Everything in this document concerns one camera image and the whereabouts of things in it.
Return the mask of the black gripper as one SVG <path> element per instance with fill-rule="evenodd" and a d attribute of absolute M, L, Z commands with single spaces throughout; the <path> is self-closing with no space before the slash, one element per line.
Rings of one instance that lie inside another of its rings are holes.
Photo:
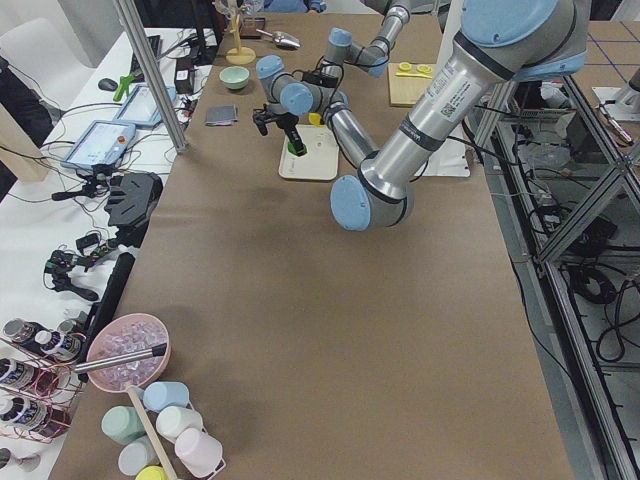
<path fill-rule="evenodd" d="M 303 156 L 307 153 L 307 148 L 297 131 L 298 121 L 298 116 L 285 113 L 278 116 L 276 125 L 285 132 L 289 142 L 298 148 L 298 156 Z"/>
<path fill-rule="evenodd" d="M 321 70 L 309 70 L 303 72 L 302 81 L 319 87 L 336 88 L 339 77 Z"/>

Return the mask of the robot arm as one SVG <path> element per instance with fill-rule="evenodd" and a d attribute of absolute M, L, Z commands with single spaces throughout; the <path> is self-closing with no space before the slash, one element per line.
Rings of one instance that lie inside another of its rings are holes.
<path fill-rule="evenodd" d="M 364 4 L 383 15 L 380 29 L 368 43 L 353 39 L 345 29 L 331 29 L 325 53 L 310 73 L 303 79 L 327 88 L 337 87 L 344 76 L 344 66 L 351 65 L 379 78 L 386 70 L 390 52 L 411 14 L 419 7 L 419 1 L 364 1 Z"/>
<path fill-rule="evenodd" d="M 356 172 L 332 186 L 331 211 L 344 229 L 364 231 L 400 223 L 413 208 L 411 178 L 494 85 L 507 81 L 554 79 L 580 70 L 586 58 L 591 4 L 588 1 L 466 1 L 452 54 L 397 130 L 377 147 L 339 90 L 347 64 L 379 76 L 412 13 L 429 1 L 370 1 L 384 17 L 367 46 L 350 32 L 332 29 L 314 72 L 296 80 L 276 55 L 256 64 L 266 104 L 253 113 L 260 133 L 275 123 L 296 154 L 305 151 L 296 130 L 301 115 L 322 116 Z"/>

